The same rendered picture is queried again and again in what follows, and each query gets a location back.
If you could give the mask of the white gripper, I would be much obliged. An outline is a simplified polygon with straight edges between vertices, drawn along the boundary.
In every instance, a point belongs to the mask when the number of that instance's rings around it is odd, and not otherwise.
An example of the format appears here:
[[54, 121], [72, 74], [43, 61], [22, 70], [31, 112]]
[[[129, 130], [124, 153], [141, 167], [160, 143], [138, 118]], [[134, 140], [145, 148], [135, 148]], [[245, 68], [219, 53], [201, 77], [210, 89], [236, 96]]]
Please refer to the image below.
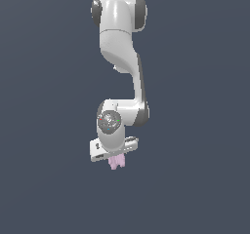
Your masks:
[[106, 160], [109, 157], [117, 156], [122, 153], [128, 153], [130, 151], [134, 151], [138, 148], [139, 139], [135, 136], [128, 136], [125, 138], [124, 145], [114, 151], [107, 152], [103, 147], [98, 138], [90, 141], [90, 157], [92, 162], [97, 162], [101, 160]]

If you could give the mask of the small pink object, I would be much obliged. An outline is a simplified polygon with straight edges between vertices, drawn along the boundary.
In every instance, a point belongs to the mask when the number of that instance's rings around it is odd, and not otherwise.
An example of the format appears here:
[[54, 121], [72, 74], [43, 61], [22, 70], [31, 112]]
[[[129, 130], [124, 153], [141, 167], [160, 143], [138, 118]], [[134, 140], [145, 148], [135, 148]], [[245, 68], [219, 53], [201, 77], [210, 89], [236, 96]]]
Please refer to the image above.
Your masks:
[[125, 166], [125, 156], [123, 153], [111, 156], [108, 158], [108, 163], [113, 170], [116, 170], [117, 167], [123, 168]]

